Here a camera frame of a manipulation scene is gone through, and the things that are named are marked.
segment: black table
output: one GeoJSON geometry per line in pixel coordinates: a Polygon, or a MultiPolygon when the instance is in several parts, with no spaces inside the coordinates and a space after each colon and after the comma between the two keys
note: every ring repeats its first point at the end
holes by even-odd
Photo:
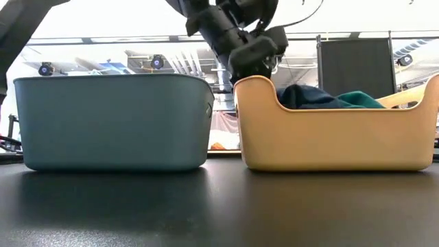
{"type": "Polygon", "coordinates": [[[262,174],[238,158],[183,174],[0,166],[0,246],[439,246],[439,165],[262,174]]]}

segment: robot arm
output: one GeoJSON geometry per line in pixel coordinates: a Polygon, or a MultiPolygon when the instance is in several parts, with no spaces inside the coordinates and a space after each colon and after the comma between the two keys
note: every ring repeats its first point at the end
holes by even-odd
{"type": "Polygon", "coordinates": [[[166,0],[187,17],[187,35],[200,32],[218,60],[232,74],[232,84],[251,76],[270,78],[288,46],[283,27],[265,30],[278,0],[166,0]],[[259,20],[255,30],[244,27],[259,20]]]}

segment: orange object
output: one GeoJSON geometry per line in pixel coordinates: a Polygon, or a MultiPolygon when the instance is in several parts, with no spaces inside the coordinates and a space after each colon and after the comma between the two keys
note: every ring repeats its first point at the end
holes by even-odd
{"type": "Polygon", "coordinates": [[[290,110],[273,82],[236,83],[242,157],[263,171],[421,170],[431,165],[439,75],[427,85],[378,99],[387,109],[290,110]],[[408,109],[393,106],[419,102],[408,109]]]}
{"type": "Polygon", "coordinates": [[[220,143],[214,143],[211,146],[211,150],[226,150],[226,148],[223,147],[223,145],[221,145],[220,143]]]}

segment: teal cloth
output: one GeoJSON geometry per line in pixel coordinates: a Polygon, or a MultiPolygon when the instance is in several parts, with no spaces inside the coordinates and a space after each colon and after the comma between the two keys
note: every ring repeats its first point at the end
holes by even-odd
{"type": "Polygon", "coordinates": [[[360,91],[334,97],[316,87],[297,84],[279,89],[277,97],[289,109],[384,108],[371,96],[360,91]]]}
{"type": "Polygon", "coordinates": [[[361,91],[344,93],[338,95],[337,99],[340,100],[342,108],[385,108],[374,98],[361,91]]]}

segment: black screen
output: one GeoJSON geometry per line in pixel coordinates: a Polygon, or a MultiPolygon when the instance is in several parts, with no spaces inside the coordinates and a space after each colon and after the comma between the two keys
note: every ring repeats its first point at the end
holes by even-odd
{"type": "Polygon", "coordinates": [[[323,41],[320,79],[331,95],[363,91],[375,99],[395,93],[388,38],[323,41]]]}

